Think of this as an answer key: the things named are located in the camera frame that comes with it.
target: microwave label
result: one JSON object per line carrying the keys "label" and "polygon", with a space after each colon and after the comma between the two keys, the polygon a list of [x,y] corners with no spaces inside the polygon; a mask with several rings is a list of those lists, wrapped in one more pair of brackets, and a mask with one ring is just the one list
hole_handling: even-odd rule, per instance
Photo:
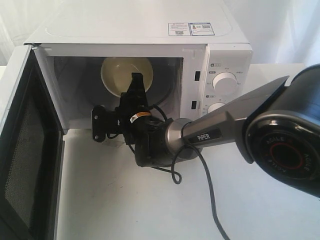
{"label": "microwave label", "polygon": [[210,22],[191,22],[189,23],[192,36],[214,36]]}
{"label": "microwave label", "polygon": [[191,36],[188,22],[168,23],[169,36]]}

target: microwave top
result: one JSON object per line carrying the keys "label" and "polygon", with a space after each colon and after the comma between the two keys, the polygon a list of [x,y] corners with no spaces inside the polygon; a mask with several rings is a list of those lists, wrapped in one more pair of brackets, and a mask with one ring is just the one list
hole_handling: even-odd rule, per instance
{"label": "microwave top", "polygon": [[25,44],[248,43],[222,0],[66,0]]}

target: white knob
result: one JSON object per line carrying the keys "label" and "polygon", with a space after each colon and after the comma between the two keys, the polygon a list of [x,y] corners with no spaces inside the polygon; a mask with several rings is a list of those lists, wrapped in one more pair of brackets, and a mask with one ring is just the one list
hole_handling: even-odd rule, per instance
{"label": "white knob", "polygon": [[212,86],[218,95],[230,95],[237,90],[238,83],[231,72],[222,72],[213,79]]}
{"label": "white knob", "polygon": [[216,109],[218,109],[218,108],[220,108],[220,107],[222,107],[222,106],[224,106],[225,104],[224,103],[222,103],[222,102],[217,102],[217,103],[214,103],[214,104],[212,104],[209,108],[208,108],[208,113],[211,113],[211,112],[213,112],[214,110],[216,110]]}

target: table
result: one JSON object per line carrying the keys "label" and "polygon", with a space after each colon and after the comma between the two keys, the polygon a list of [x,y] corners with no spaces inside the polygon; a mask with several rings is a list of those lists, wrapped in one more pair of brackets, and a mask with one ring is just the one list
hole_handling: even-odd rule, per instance
{"label": "table", "polygon": [[[253,64],[243,93],[303,64]],[[141,168],[123,139],[91,140],[90,130],[64,137],[58,240],[222,240],[211,213],[200,160],[176,165],[182,183]],[[235,143],[203,150],[217,214],[231,240],[314,240],[320,236],[320,201],[248,164]]]}

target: sticker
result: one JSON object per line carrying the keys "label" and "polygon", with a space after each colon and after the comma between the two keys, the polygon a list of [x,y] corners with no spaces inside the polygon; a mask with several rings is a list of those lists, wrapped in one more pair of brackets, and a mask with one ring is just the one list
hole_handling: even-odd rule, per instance
{"label": "sticker", "polygon": [[147,112],[147,111],[138,112],[137,114],[133,115],[133,116],[130,118],[130,122],[133,123],[135,120],[137,120],[137,119],[140,118],[140,117],[150,116],[150,115],[151,115],[151,113],[150,113],[150,112]]}
{"label": "sticker", "polygon": [[191,36],[188,22],[168,23],[169,36]]}
{"label": "sticker", "polygon": [[192,36],[214,36],[210,22],[189,23]]}

